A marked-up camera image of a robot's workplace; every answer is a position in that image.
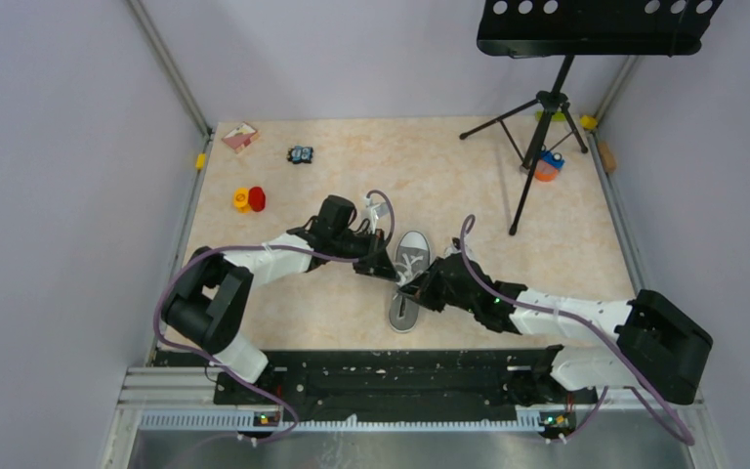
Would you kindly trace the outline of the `grey canvas sneaker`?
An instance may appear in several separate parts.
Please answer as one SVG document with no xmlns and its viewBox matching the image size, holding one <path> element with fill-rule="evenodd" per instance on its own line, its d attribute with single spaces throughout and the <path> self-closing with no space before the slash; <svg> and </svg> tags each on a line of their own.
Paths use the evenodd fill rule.
<svg viewBox="0 0 750 469">
<path fill-rule="evenodd" d="M 396 255 L 394 258 L 394 266 L 398 254 L 403 252 L 417 253 L 419 251 L 426 251 L 429 253 L 431 265 L 432 248 L 428 239 L 418 231 L 409 231 L 405 233 L 397 245 Z M 404 286 L 396 285 L 396 292 L 393 295 L 388 312 L 389 325 L 392 330 L 397 333 L 410 332 L 415 327 L 420 312 L 420 306 L 414 301 L 410 300 L 405 293 L 401 292 Z"/>
</svg>

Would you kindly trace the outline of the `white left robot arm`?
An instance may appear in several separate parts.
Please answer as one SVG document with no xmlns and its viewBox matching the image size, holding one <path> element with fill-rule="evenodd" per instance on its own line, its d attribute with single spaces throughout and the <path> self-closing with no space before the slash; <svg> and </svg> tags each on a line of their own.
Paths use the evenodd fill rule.
<svg viewBox="0 0 750 469">
<path fill-rule="evenodd" d="M 252 290 L 281 278 L 311 272 L 329 262 L 348 263 L 363 276 L 397 281 L 387 252 L 393 231 L 379 228 L 393 218 L 389 198 L 367 196 L 363 209 L 329 195 L 317 214 L 302 226 L 259 245 L 197 249 L 164 292 L 157 308 L 165 323 L 191 342 L 211 364 L 238 378 L 237 392 L 251 404 L 272 395 L 273 377 L 265 371 L 267 356 L 240 331 Z"/>
</svg>

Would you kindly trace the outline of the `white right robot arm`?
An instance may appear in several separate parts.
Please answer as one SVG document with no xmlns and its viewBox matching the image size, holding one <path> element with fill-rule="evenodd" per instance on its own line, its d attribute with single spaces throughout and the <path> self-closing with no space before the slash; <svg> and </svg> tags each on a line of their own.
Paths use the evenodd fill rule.
<svg viewBox="0 0 750 469">
<path fill-rule="evenodd" d="M 524 284 L 492 280 L 460 254 L 396 257 L 398 295 L 419 307 L 463 310 L 486 329 L 556 336 L 564 344 L 533 376 L 536 395 L 558 403 L 588 387 L 641 387 L 675 405 L 694 402 L 711 335 L 663 294 L 643 289 L 633 299 L 579 300 Z"/>
</svg>

